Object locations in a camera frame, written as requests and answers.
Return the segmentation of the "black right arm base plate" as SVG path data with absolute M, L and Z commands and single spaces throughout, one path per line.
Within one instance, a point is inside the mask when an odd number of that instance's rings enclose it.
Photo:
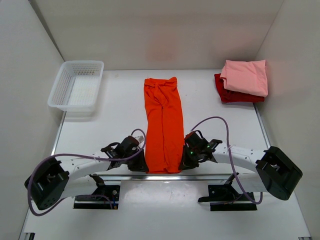
M 257 205 L 248 200 L 243 192 L 238 193 L 232 183 L 235 177 L 231 175 L 223 184 L 209 184 L 208 196 L 202 196 L 198 203 L 209 203 L 210 211 L 256 211 Z

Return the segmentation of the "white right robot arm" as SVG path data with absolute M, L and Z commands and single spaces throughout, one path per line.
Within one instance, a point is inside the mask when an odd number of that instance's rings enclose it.
M 218 184 L 208 197 L 199 202 L 233 201 L 248 193 L 268 192 L 287 201 L 303 176 L 300 168 L 278 147 L 253 150 L 227 146 L 218 139 L 207 141 L 199 130 L 185 136 L 179 170 L 186 171 L 210 161 L 230 164 L 232 173 L 224 184 Z

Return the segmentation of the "orange t shirt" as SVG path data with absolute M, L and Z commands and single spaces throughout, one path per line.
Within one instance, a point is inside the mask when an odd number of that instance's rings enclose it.
M 144 80 L 147 117 L 145 161 L 152 174 L 179 173 L 184 146 L 184 121 L 176 77 Z

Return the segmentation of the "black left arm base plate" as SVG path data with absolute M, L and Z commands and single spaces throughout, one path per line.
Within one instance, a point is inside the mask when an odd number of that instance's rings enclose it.
M 105 182 L 97 174 L 90 177 L 95 181 L 95 190 L 88 195 L 78 195 L 74 198 L 74 209 L 85 210 L 117 210 L 119 208 L 121 184 Z

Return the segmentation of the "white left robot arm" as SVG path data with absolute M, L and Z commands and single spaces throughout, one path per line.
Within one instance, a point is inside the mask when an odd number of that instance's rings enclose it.
M 96 154 L 60 153 L 45 158 L 24 183 L 29 207 L 36 205 L 40 211 L 32 210 L 32 213 L 43 216 L 69 197 L 101 198 L 105 183 L 99 172 L 121 165 L 127 165 L 133 172 L 148 172 L 145 139 L 142 135 L 129 135 L 121 143 L 113 142 Z

